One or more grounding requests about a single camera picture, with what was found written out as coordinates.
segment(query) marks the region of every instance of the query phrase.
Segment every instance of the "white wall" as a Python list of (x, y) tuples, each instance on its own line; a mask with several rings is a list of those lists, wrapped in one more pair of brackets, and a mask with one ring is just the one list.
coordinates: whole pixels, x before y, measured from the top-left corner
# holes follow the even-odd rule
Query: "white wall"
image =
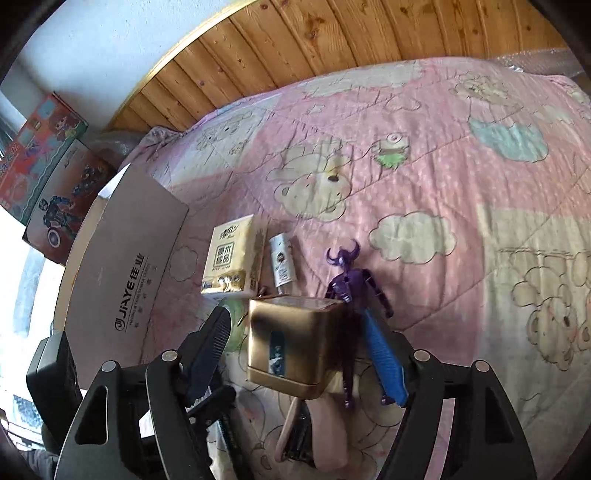
[(135, 85), (179, 40), (232, 0), (66, 0), (18, 60), (103, 128)]

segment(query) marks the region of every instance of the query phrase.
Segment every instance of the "cardboard box lid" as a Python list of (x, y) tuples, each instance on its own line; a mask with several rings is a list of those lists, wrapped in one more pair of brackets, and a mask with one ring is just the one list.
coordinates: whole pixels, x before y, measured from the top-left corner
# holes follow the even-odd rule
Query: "cardboard box lid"
[(80, 230), (78, 231), (76, 239), (74, 240), (74, 244), (72, 245), (72, 250), (70, 250), (68, 261), (66, 262), (64, 275), (61, 278), (60, 289), (57, 295), (56, 309), (53, 313), (54, 330), (64, 330), (66, 327), (66, 316), (68, 307), (70, 306), (70, 298), (72, 296), (72, 290), (74, 289), (74, 282), (76, 281), (78, 270), (80, 269), (80, 264), (82, 263), (82, 258), (84, 257), (84, 253), (86, 252), (86, 248), (88, 247), (92, 235), (95, 233), (97, 225), (103, 217), (103, 212), (105, 211), (107, 202), (111, 198), (111, 195), (113, 195), (115, 187), (121, 181), (121, 178), (123, 177), (125, 170), (127, 170), (127, 167), (129, 167), (129, 165), (123, 168), (99, 192), (97, 198), (95, 198), (94, 202), (92, 202), (90, 210), (86, 214), (82, 225), (80, 226)]
[(107, 360), (137, 365), (160, 281), (188, 207), (138, 167), (101, 190), (66, 263), (54, 328), (63, 329), (78, 381)]

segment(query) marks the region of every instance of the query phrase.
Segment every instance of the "bubble wrap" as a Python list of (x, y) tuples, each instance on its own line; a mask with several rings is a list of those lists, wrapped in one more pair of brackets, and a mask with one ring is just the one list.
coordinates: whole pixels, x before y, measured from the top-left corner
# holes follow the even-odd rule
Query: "bubble wrap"
[(536, 75), (565, 75), (572, 78), (583, 72), (569, 48), (522, 51), (491, 59), (491, 62), (517, 72)]

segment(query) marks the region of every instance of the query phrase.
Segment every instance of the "metal screw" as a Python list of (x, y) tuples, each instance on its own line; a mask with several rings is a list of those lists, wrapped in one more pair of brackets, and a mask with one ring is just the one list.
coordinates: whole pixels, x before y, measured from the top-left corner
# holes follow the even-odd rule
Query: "metal screw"
[(107, 360), (100, 368), (103, 372), (112, 372), (117, 364), (113, 360)]
[(176, 350), (166, 350), (162, 354), (162, 360), (165, 362), (174, 362), (178, 357), (178, 353)]
[(414, 352), (414, 357), (419, 362), (426, 362), (431, 358), (431, 355), (426, 350), (417, 350)]
[(479, 372), (488, 372), (491, 369), (491, 366), (487, 364), (484, 360), (478, 360), (476, 362), (476, 369)]

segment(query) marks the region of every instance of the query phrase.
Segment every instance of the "figure horn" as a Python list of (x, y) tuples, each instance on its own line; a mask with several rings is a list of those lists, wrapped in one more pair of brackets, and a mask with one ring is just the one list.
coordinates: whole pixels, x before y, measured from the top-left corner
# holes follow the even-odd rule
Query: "figure horn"
[(330, 256), (330, 249), (328, 249), (328, 250), (326, 251), (326, 261), (327, 261), (329, 264), (331, 264), (331, 265), (337, 265), (337, 266), (339, 265), (339, 258), (338, 258), (338, 257), (337, 257), (337, 258), (332, 258), (332, 257)]
[(351, 260), (351, 262), (353, 260), (355, 260), (359, 256), (359, 253), (361, 252), (361, 247), (359, 246), (359, 242), (357, 240), (353, 240), (353, 242), (355, 242), (355, 248), (350, 253), (350, 260)]

